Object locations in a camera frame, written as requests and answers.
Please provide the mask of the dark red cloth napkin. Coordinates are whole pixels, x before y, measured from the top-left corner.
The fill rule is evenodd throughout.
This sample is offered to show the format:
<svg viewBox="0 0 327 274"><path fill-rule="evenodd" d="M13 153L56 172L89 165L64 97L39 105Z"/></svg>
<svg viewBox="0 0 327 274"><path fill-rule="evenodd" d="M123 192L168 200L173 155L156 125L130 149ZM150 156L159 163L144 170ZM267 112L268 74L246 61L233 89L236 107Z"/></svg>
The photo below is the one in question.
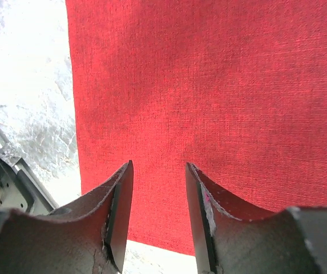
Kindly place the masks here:
<svg viewBox="0 0 327 274"><path fill-rule="evenodd" d="M134 165L128 237L193 254L191 162L271 211L327 205L327 1L67 1L82 192Z"/></svg>

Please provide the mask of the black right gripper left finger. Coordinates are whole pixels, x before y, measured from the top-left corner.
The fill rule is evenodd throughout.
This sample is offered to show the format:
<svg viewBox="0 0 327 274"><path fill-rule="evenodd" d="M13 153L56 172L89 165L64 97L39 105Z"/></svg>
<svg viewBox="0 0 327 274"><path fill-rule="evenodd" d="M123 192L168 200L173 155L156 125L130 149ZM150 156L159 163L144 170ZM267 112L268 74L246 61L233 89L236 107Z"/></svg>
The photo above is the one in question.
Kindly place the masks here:
<svg viewBox="0 0 327 274"><path fill-rule="evenodd" d="M119 273L130 221L134 167L48 215L0 209L0 273Z"/></svg>

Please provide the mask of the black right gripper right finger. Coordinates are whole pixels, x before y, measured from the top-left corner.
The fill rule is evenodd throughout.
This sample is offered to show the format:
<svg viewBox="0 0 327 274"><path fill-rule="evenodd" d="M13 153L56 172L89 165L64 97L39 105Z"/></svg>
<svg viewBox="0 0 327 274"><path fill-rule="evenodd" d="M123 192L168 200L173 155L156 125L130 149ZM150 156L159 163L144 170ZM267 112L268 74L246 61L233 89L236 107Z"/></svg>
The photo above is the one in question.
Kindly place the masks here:
<svg viewBox="0 0 327 274"><path fill-rule="evenodd" d="M198 273L327 273L327 207L271 212L185 171Z"/></svg>

